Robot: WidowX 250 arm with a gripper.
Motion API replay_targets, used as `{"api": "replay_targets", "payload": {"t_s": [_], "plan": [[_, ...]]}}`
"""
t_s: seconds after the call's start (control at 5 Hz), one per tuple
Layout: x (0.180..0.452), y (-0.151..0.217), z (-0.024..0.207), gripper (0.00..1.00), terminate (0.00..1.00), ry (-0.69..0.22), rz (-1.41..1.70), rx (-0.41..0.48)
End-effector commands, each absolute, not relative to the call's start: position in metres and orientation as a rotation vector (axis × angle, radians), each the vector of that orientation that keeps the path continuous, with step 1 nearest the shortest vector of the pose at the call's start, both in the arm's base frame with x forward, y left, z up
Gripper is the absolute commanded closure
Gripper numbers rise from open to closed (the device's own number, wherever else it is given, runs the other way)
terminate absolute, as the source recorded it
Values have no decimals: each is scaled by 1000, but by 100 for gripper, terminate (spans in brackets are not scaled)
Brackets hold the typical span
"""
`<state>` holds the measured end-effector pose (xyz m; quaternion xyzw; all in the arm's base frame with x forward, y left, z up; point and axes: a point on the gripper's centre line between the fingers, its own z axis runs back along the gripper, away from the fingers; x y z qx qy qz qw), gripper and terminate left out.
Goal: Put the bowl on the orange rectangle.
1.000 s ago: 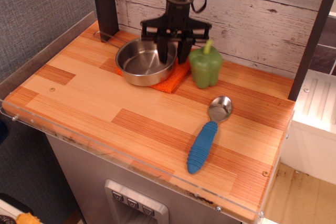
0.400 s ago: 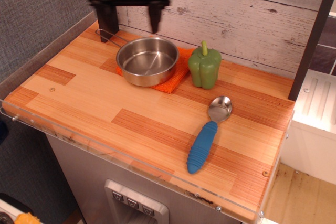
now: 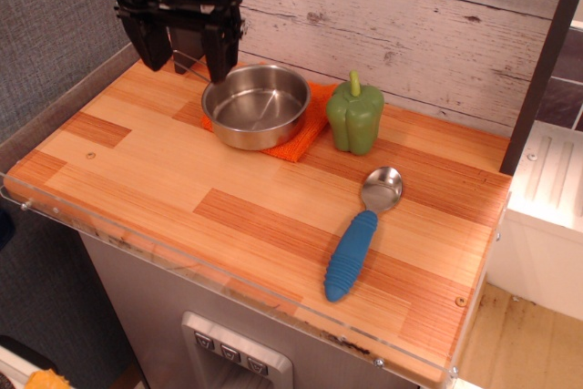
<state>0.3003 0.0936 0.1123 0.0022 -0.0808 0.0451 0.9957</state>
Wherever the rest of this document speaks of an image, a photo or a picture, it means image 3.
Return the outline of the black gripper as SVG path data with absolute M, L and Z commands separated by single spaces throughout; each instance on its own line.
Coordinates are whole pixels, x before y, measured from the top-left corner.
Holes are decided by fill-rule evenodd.
M 238 63 L 242 0 L 116 0 L 124 30 L 146 67 L 159 71 L 171 58 L 166 27 L 201 33 L 210 81 L 219 83 Z

